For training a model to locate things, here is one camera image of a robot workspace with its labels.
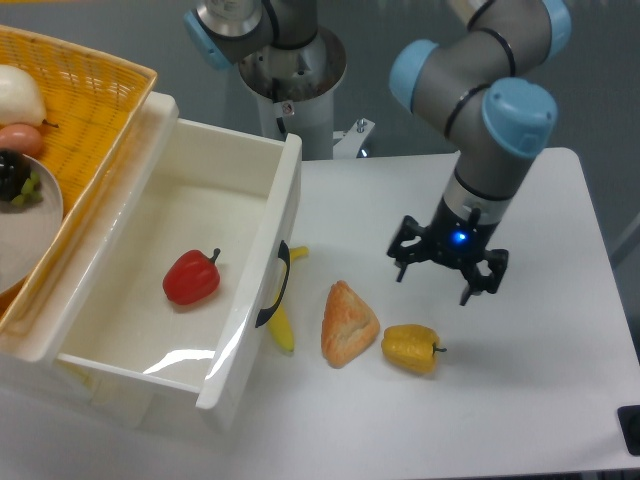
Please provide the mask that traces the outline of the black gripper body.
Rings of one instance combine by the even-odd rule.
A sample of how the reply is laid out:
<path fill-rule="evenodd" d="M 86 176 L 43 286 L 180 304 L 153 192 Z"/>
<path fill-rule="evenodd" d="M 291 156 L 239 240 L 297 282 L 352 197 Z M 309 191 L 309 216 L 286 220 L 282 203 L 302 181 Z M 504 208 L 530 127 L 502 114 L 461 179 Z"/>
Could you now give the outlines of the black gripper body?
<path fill-rule="evenodd" d="M 476 219 L 480 213 L 481 210 L 474 208 L 471 215 L 460 217 L 440 199 L 423 236 L 435 251 L 436 263 L 459 269 L 486 262 L 491 271 L 500 268 L 500 253 L 487 249 L 498 223 L 481 223 Z"/>

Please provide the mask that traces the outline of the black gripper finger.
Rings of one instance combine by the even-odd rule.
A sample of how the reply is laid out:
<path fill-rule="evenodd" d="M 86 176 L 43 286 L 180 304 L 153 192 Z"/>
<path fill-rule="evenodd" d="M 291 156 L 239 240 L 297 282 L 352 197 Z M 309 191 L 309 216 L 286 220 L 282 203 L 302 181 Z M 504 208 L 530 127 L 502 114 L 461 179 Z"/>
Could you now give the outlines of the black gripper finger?
<path fill-rule="evenodd" d="M 405 215 L 388 247 L 387 256 L 399 269 L 396 281 L 400 283 L 407 268 L 414 263 L 430 259 L 429 228 L 421 226 L 412 216 Z"/>
<path fill-rule="evenodd" d="M 467 285 L 463 290 L 459 305 L 465 306 L 472 296 L 483 292 L 495 294 L 502 282 L 509 262 L 506 249 L 484 250 L 477 259 L 464 261 L 461 273 Z"/>

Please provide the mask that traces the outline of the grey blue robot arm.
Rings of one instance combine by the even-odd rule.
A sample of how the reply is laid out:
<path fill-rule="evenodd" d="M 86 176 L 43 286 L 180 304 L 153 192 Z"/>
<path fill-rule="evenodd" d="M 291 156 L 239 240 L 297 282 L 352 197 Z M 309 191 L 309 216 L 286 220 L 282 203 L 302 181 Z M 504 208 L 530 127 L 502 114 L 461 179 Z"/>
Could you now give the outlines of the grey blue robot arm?
<path fill-rule="evenodd" d="M 431 222 L 405 217 L 388 255 L 400 271 L 424 261 L 459 271 L 470 298 L 500 286 L 509 254 L 489 241 L 556 124 L 555 100 L 526 74 L 566 46 L 572 24 L 561 1 L 452 8 L 466 35 L 449 46 L 414 41 L 389 73 L 396 101 L 459 156 Z M 346 53 L 319 24 L 315 2 L 202 1 L 184 25 L 210 66 L 239 70 L 265 136 L 299 136 L 306 160 L 333 157 L 333 93 Z"/>

